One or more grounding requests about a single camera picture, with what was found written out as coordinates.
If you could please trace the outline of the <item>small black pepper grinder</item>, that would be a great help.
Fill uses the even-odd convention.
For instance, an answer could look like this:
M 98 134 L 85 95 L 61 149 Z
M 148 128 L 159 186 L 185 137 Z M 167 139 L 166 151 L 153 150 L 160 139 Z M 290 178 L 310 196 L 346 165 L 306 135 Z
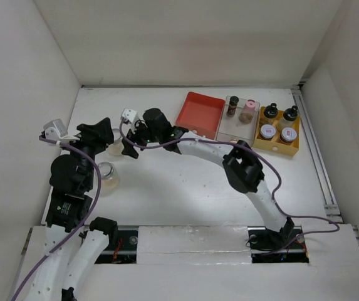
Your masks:
M 229 97 L 229 103 L 227 108 L 227 116 L 233 117 L 236 113 L 236 108 L 239 103 L 239 98 L 235 95 Z

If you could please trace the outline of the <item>pink cap spice bottle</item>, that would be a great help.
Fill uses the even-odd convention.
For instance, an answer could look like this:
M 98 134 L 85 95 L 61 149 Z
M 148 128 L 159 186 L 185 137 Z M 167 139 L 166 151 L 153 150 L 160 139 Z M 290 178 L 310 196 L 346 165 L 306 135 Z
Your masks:
M 250 124 L 254 117 L 256 101 L 249 99 L 246 101 L 242 112 L 239 114 L 239 121 L 244 124 Z

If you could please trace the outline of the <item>pink sauce jar white lid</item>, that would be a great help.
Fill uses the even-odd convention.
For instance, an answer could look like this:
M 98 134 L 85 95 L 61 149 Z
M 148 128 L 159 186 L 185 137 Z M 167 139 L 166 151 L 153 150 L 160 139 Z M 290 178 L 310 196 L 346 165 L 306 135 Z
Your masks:
M 263 140 L 271 140 L 276 135 L 276 128 L 271 124 L 264 124 L 259 131 L 259 137 Z

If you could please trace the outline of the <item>brown-spice bottle black pump cap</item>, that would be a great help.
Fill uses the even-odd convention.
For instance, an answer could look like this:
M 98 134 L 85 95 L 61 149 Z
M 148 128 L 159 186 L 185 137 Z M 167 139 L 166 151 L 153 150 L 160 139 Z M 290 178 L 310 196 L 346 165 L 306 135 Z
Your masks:
M 259 127 L 262 127 L 263 125 L 273 125 L 277 115 L 278 115 L 277 104 L 271 103 L 270 105 L 265 107 L 265 109 L 261 113 L 259 119 Z

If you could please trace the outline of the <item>dark sauce jar white lid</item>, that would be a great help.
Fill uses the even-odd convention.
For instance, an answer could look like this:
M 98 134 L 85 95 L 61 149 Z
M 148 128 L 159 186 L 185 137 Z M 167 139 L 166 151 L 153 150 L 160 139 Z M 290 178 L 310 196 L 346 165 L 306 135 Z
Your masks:
M 297 137 L 298 137 L 297 131 L 295 131 L 291 127 L 285 127 L 281 131 L 280 141 L 284 144 L 290 145 L 296 140 Z

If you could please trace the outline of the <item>white-powder bottle black pump cap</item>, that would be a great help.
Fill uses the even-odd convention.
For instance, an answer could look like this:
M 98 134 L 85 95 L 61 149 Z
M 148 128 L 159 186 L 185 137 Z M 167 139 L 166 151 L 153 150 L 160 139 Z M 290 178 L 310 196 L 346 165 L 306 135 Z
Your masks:
M 299 112 L 298 107 L 296 105 L 293 105 L 290 108 L 287 108 L 283 114 L 282 117 L 279 119 L 276 128 L 279 132 L 281 132 L 283 129 L 289 127 L 292 128 L 294 122 L 298 118 Z

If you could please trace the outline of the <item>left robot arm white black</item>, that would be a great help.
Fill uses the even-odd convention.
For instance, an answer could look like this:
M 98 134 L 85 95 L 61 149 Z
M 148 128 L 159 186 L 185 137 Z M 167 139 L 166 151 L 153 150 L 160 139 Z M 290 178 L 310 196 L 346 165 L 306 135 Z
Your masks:
M 94 125 L 80 124 L 77 130 L 78 134 L 69 135 L 58 119 L 47 123 L 39 136 L 40 141 L 67 153 L 51 164 L 43 257 L 26 275 L 12 300 L 18 299 L 27 282 L 31 285 L 26 300 L 76 300 L 101 252 L 118 243 L 117 222 L 97 217 L 85 232 L 80 248 L 75 248 L 101 193 L 102 175 L 95 157 L 114 141 L 109 118 Z

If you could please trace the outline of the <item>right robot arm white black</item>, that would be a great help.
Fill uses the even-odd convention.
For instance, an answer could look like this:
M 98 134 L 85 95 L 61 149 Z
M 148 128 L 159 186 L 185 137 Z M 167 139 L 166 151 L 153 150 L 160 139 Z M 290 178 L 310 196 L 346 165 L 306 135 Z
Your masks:
M 278 208 L 264 180 L 263 165 L 247 142 L 203 138 L 186 128 L 171 125 L 158 108 L 146 110 L 142 117 L 126 108 L 121 123 L 130 125 L 130 130 L 122 136 L 123 155 L 136 159 L 139 150 L 162 147 L 169 152 L 217 164 L 224 169 L 229 185 L 246 195 L 261 215 L 266 248 L 277 250 L 289 243 L 293 220 Z

